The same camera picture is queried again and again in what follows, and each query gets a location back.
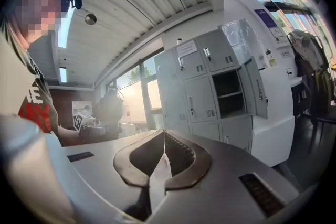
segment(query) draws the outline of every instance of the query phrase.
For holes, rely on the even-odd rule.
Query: t-shirt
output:
[[[3,14],[0,14],[0,35],[3,35],[20,61],[27,67],[29,72],[35,76],[35,81],[27,92],[18,115],[35,122],[44,133],[54,133],[58,135],[58,115],[53,106],[53,100],[48,89],[47,81],[29,56],[29,53],[19,45],[15,32]]]

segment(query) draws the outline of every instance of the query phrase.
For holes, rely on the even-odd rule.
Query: locker door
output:
[[[209,78],[184,82],[191,122],[217,120],[214,96]]]
[[[189,134],[183,89],[177,78],[177,66],[172,50],[165,51],[154,58],[158,79],[162,116],[167,129]]]
[[[247,113],[267,118],[264,85],[254,58],[248,60],[237,71],[244,90]]]
[[[179,83],[170,85],[165,97],[165,114],[167,129],[189,134],[188,120],[183,99],[183,89]]]
[[[193,124],[191,129],[194,135],[220,141],[218,123]]]
[[[224,119],[222,121],[223,141],[248,151],[250,137],[250,116]]]
[[[174,59],[172,50],[165,51],[154,57],[156,76],[160,83],[178,82],[177,79],[177,66]]]
[[[206,74],[203,59],[199,51],[193,52],[183,57],[178,57],[175,50],[176,58],[180,64],[179,73],[182,80],[197,77]]]
[[[235,66],[233,50],[222,30],[196,39],[210,72]]]

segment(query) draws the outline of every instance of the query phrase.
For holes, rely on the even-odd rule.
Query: locker handle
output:
[[[259,85],[259,80],[257,79],[257,84],[258,84],[258,90],[259,90],[259,99],[260,100],[263,100],[264,99],[264,97],[263,97],[263,93],[261,92],[261,89],[260,89],[260,85]]]
[[[179,61],[179,64],[180,64],[180,67],[181,67],[181,71],[183,71],[183,69],[184,69],[184,66],[183,66],[183,60],[182,60],[182,57],[179,57],[179,59],[178,59]]]
[[[193,107],[193,101],[192,101],[192,99],[191,99],[191,96],[188,96],[188,98],[189,98],[189,104],[190,104],[190,107],[192,108],[192,107]]]
[[[190,105],[191,115],[194,115],[193,101],[191,99],[191,96],[188,96],[188,99],[189,99],[189,105]]]
[[[164,117],[166,118],[167,117],[167,102],[166,101],[164,101]]]
[[[209,48],[203,48],[205,56],[211,61],[211,54]]]

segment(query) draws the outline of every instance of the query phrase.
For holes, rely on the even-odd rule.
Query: vent grille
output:
[[[232,59],[231,56],[227,56],[227,57],[225,57],[225,61],[226,61],[226,63],[231,63],[231,62],[233,62],[233,59]]]
[[[180,116],[178,117],[180,119],[180,121],[185,121],[185,114],[180,114]]]
[[[246,174],[240,176],[239,179],[267,217],[276,214],[284,208],[282,201],[255,174]]]
[[[215,116],[215,110],[211,109],[211,110],[207,110],[206,114],[208,117],[214,117]]]
[[[197,69],[197,72],[202,72],[204,71],[204,65],[196,66],[196,69]]]

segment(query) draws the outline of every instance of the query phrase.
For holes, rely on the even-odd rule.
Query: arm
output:
[[[79,137],[78,131],[72,131],[58,126],[58,135],[65,146],[81,145],[84,141]]]

